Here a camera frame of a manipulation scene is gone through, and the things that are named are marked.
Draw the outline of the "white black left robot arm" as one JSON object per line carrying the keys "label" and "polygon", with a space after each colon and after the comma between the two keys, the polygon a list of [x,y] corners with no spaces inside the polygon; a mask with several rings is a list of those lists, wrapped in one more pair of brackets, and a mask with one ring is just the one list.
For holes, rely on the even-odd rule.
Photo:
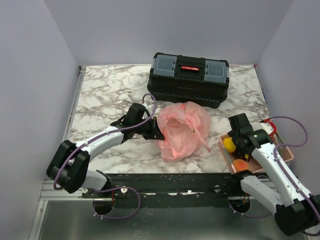
{"label": "white black left robot arm", "polygon": [[54,181],[55,189],[64,189],[72,194],[79,189],[93,190],[99,197],[110,194],[110,178],[99,170],[89,170],[90,161],[105,151],[141,135],[145,140],[165,139],[157,118],[140,103],[133,103],[128,112],[114,121],[104,131],[88,139],[73,143],[63,141],[46,175]]}

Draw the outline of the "orange fake peach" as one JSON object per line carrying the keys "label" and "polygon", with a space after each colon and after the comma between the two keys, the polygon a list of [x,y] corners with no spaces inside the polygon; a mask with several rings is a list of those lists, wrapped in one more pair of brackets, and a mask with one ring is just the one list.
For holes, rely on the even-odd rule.
{"label": "orange fake peach", "polygon": [[236,172],[242,172],[242,171],[249,170],[249,165],[246,160],[235,159],[232,163],[233,163],[233,167],[236,170]]}

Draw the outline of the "yellow fake lemon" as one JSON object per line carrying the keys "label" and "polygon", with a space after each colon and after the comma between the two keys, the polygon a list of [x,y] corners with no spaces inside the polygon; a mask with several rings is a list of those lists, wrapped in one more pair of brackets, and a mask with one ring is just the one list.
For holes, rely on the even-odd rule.
{"label": "yellow fake lemon", "polygon": [[226,151],[229,153],[229,154],[232,154],[236,151],[236,145],[233,143],[233,140],[231,137],[227,137],[225,139],[223,139],[223,145],[226,149]]}

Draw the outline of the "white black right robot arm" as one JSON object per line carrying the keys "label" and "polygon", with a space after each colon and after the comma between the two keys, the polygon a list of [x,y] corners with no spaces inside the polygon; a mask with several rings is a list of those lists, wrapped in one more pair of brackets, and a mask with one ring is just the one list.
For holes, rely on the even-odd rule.
{"label": "white black right robot arm", "polygon": [[283,160],[279,149],[288,145],[275,143],[277,128],[272,120],[263,119],[261,124],[269,127],[255,130],[245,113],[229,117],[231,130],[227,135],[235,146],[234,154],[256,160],[275,186],[272,190],[252,172],[243,170],[235,174],[238,179],[230,183],[230,191],[236,196],[246,193],[254,197],[269,210],[285,235],[306,235],[320,223],[320,197],[312,194]]}

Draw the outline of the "pink plastic bag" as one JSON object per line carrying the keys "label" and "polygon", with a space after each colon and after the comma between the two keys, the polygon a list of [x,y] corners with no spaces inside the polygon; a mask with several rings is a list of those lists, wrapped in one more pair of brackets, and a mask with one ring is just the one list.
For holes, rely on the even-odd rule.
{"label": "pink plastic bag", "polygon": [[164,140],[157,141],[165,162],[181,161],[201,148],[211,152],[211,116],[199,104],[174,103],[159,111],[157,125]]}

